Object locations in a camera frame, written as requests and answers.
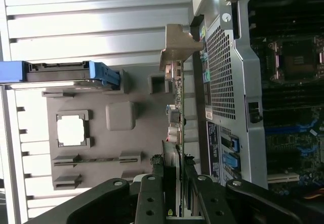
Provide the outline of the grey parts rack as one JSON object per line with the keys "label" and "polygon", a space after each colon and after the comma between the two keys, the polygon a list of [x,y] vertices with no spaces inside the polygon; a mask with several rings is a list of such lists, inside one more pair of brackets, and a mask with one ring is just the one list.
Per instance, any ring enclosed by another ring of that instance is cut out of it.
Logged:
{"label": "grey parts rack", "polygon": [[[43,91],[48,110],[52,183],[55,190],[91,188],[113,177],[150,172],[167,134],[166,105],[173,100],[157,66],[118,68],[117,90],[52,87]],[[59,147],[57,120],[84,120],[81,146]]]}

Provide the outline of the white expansion slot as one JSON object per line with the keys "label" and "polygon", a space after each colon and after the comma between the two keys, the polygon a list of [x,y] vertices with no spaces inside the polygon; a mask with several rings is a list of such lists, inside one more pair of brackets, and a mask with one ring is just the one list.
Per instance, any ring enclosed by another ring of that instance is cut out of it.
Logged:
{"label": "white expansion slot", "polygon": [[299,181],[300,176],[297,173],[276,173],[267,176],[268,184],[288,183]]}

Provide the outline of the green motherboard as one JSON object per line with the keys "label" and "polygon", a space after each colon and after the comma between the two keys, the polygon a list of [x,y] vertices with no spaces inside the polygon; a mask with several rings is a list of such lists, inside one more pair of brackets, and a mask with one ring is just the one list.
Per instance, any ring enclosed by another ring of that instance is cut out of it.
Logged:
{"label": "green motherboard", "polygon": [[[300,178],[297,182],[268,186],[280,195],[313,198],[317,190],[324,189],[324,80],[303,84],[272,82],[274,58],[268,45],[273,41],[277,40],[265,39],[255,46],[261,65],[267,171],[268,175],[294,172]],[[293,132],[293,126],[312,121],[317,121],[317,137]]]}

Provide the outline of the silver CPU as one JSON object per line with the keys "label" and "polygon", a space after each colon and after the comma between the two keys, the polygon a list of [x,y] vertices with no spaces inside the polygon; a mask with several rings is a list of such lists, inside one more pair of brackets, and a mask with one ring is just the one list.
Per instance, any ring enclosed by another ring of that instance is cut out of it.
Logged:
{"label": "silver CPU", "polygon": [[57,120],[59,147],[81,146],[85,140],[84,120],[77,115],[62,116]]}

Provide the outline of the blue expansion slot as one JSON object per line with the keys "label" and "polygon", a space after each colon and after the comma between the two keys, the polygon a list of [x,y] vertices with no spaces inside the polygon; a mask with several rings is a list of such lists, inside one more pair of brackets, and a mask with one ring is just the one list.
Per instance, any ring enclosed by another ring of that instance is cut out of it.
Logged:
{"label": "blue expansion slot", "polygon": [[298,132],[298,133],[308,132],[311,135],[317,137],[318,132],[315,130],[316,125],[317,125],[317,121],[312,121],[310,124],[306,124],[306,125],[298,124],[296,126],[293,126],[293,132]]}

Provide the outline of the black grey PC case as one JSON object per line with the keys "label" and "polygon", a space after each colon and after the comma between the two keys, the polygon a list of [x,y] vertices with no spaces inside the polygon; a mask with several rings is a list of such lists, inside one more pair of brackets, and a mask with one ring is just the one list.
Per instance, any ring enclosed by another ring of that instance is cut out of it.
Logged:
{"label": "black grey PC case", "polygon": [[260,58],[265,39],[324,35],[324,0],[205,0],[192,31],[204,43],[194,56],[207,145],[202,170],[225,186],[241,179],[293,204],[303,224],[324,224],[324,189],[315,197],[269,189]]}

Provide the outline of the silver hard disk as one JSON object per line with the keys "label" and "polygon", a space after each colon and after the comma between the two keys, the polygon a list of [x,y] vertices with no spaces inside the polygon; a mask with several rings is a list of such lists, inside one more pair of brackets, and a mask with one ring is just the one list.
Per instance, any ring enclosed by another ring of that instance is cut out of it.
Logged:
{"label": "silver hard disk", "polygon": [[88,61],[79,63],[29,64],[26,79],[28,82],[90,79],[90,66]]}

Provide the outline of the CPU socket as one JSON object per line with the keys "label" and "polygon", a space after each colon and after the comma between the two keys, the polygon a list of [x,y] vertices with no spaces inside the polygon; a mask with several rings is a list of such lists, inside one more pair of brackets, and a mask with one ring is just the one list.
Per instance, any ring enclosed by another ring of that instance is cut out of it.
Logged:
{"label": "CPU socket", "polygon": [[324,80],[324,37],[298,37],[268,45],[274,58],[275,83],[309,83]]}

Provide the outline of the blue disk caddy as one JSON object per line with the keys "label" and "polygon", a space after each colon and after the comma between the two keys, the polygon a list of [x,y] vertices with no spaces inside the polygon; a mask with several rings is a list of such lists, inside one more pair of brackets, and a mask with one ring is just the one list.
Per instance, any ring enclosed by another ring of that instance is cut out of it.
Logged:
{"label": "blue disk caddy", "polygon": [[120,88],[120,73],[114,71],[102,62],[88,61],[90,79],[69,81],[28,82],[26,79],[26,61],[0,61],[0,85],[10,89],[25,89],[37,87],[66,87],[71,89],[91,88],[103,90],[117,90]]}

